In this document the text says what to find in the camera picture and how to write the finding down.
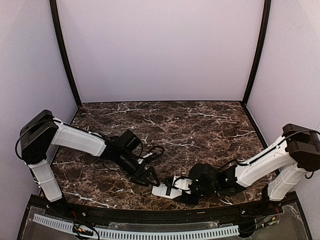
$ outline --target brown marble surface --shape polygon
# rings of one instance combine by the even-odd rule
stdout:
[[[162,183],[166,177],[187,176],[196,163],[218,168],[263,149],[238,102],[86,103],[72,125],[107,136],[131,129],[143,141],[144,152],[163,146],[165,153],[152,163]],[[205,197],[192,206],[154,196],[151,186],[129,182],[115,163],[73,149],[61,147],[52,169],[69,202],[127,210],[202,209],[256,201],[275,177],[271,173],[235,196]]]

